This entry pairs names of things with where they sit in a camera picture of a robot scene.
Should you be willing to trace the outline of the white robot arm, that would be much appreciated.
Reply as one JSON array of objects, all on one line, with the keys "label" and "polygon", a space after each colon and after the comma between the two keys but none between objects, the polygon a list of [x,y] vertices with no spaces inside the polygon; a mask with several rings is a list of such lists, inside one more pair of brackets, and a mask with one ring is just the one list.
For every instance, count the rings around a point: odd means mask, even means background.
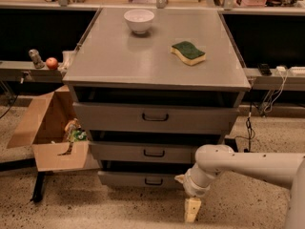
[{"label": "white robot arm", "polygon": [[231,171],[256,178],[290,191],[284,229],[305,226],[305,154],[302,153],[236,153],[227,145],[203,145],[195,152],[195,164],[184,175],[174,179],[183,185],[184,220],[194,222],[201,199],[212,182],[223,172]]}]

